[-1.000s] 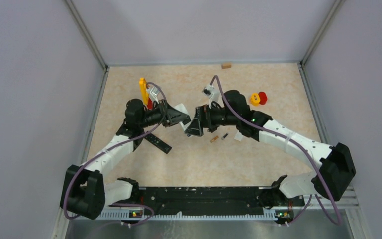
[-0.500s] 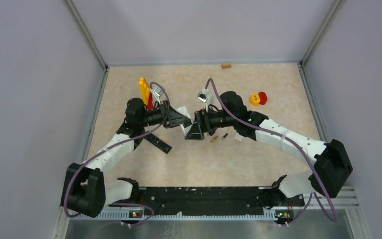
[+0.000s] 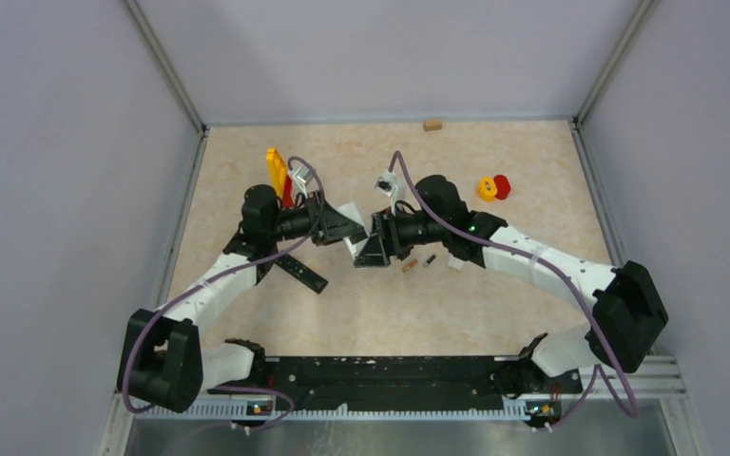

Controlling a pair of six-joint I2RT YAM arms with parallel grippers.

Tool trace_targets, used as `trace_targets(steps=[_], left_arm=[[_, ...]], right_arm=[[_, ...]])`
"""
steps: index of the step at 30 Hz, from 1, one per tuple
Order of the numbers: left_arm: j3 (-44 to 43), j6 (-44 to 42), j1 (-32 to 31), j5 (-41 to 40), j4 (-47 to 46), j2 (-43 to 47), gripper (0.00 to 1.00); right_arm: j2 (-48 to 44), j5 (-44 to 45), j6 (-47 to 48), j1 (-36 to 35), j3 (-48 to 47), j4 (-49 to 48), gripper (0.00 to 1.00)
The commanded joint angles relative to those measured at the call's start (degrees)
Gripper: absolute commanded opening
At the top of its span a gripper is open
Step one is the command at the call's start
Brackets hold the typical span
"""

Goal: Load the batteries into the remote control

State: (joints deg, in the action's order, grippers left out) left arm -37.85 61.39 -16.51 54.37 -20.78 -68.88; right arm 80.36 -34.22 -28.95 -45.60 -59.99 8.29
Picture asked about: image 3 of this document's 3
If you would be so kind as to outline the white remote control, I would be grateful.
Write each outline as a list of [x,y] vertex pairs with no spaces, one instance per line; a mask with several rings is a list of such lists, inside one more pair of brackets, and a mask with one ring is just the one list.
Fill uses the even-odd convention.
[[346,234],[344,238],[345,245],[352,259],[356,259],[358,254],[367,242],[369,232],[365,226],[365,221],[353,202],[348,202],[336,207],[336,210],[346,218]]

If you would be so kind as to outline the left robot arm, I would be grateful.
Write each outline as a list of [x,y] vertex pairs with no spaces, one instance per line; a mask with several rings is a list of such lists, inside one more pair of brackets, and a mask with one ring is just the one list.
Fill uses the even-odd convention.
[[280,257],[282,241],[298,247],[341,241],[355,246],[367,236],[349,203],[335,207],[316,190],[299,206],[285,208],[267,184],[248,188],[237,232],[209,270],[186,291],[154,311],[140,309],[128,320],[117,388],[125,406],[134,399],[175,412],[188,409],[200,392],[233,382],[244,392],[265,384],[267,369],[247,342],[225,342],[205,350],[201,335],[241,295],[256,287]]

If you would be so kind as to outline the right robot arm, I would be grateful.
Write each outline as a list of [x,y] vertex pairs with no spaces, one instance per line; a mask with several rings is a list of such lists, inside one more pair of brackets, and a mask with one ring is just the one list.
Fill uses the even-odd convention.
[[372,231],[355,266],[387,267],[415,246],[439,243],[454,262],[517,276],[585,314],[586,322],[528,348],[519,377],[529,390],[544,391],[558,375],[597,364],[633,373],[669,320],[651,274],[640,263],[614,267],[559,251],[502,218],[469,209],[442,175],[415,185],[421,198],[416,211],[400,210],[406,186],[396,174],[384,172],[375,187],[391,204],[372,215]]

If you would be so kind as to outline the white battery cover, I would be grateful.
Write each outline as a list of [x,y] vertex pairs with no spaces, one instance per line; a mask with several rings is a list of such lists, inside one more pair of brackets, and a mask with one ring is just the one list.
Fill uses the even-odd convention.
[[463,260],[455,256],[450,256],[447,262],[447,265],[456,271],[460,271],[463,268],[464,264],[465,262]]

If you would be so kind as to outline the black remote control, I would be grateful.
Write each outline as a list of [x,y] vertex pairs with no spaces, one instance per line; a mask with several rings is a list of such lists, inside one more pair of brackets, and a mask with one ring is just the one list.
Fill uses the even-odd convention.
[[291,255],[280,256],[275,261],[275,264],[283,272],[318,295],[320,295],[329,284],[329,281],[326,278],[319,275],[310,267]]

